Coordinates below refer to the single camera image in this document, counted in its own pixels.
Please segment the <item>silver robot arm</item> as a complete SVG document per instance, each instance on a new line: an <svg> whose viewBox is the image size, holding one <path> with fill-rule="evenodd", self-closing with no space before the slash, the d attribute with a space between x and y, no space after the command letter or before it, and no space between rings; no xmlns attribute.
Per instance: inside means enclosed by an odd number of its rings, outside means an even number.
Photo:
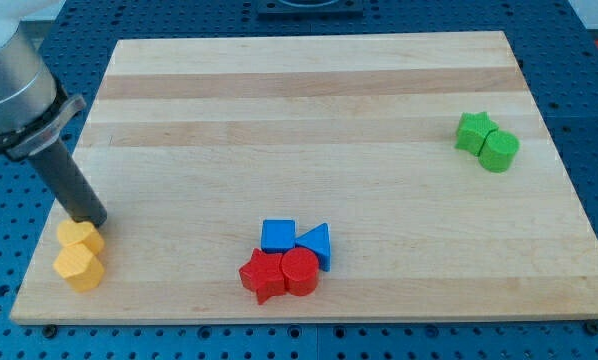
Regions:
<svg viewBox="0 0 598 360"><path fill-rule="evenodd" d="M55 0L0 1L0 154L18 160L59 140L86 106L69 96L21 28L21 20Z"/></svg>

